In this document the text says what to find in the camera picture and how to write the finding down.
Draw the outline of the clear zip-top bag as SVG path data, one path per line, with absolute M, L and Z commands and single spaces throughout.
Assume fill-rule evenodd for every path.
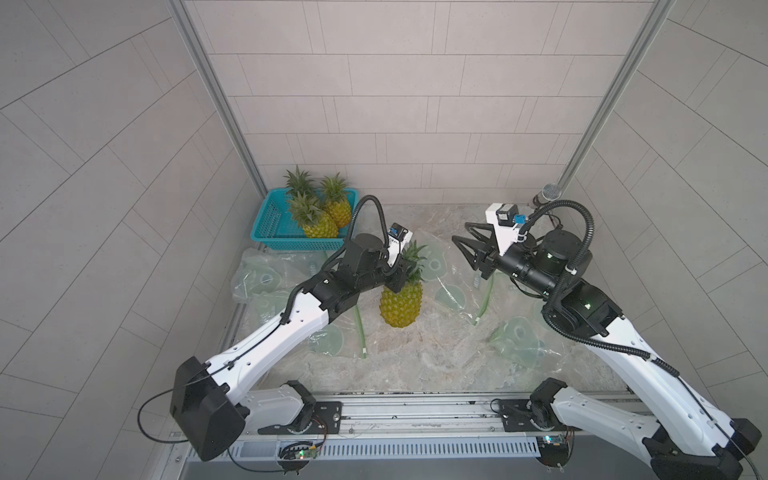
M 420 248 L 425 299 L 447 314 L 477 325 L 488 310 L 494 278 L 483 279 L 450 241 L 428 232 L 418 232 L 415 239 Z
M 279 314 L 289 292 L 277 290 L 256 294 L 247 304 L 240 334 L 245 337 Z M 367 346 L 359 309 L 353 307 L 331 324 L 310 335 L 298 346 L 300 351 L 329 357 L 367 358 Z
M 563 360 L 563 342 L 543 321 L 541 302 L 513 299 L 491 307 L 497 320 L 487 343 L 504 360 L 527 370 L 556 371 Z
M 324 251 L 272 252 L 248 248 L 230 281 L 232 297 L 238 303 L 248 303 L 261 294 L 289 293 L 317 274 L 327 258 Z

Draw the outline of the pineapple yellow orange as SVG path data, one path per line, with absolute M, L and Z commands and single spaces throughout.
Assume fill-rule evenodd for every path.
M 339 173 L 325 176 L 320 182 L 324 211 L 331 216 L 339 229 L 346 227 L 352 217 L 346 188 L 347 181 Z

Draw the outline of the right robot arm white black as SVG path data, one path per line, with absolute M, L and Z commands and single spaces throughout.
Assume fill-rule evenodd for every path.
M 619 374 L 649 409 L 641 416 L 580 393 L 554 378 L 530 395 L 528 414 L 541 430 L 560 426 L 591 433 L 632 454 L 660 479 L 737 479 L 761 431 L 701 396 L 655 352 L 600 288 L 582 275 L 591 261 L 594 221 L 578 237 L 563 229 L 538 241 L 535 217 L 466 223 L 453 236 L 470 266 L 488 279 L 500 272 L 543 301 L 542 317 L 556 333 L 580 343 Z

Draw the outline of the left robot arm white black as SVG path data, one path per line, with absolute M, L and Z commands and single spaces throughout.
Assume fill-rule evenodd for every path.
M 205 362 L 190 357 L 177 368 L 170 414 L 201 460 L 223 454 L 248 423 L 299 431 L 310 424 L 315 399 L 299 382 L 257 394 L 252 387 L 298 344 L 355 306 L 361 293 L 381 286 L 401 290 L 416 265 L 405 257 L 412 236 L 394 224 L 384 240 L 372 234 L 345 240 L 258 330 Z

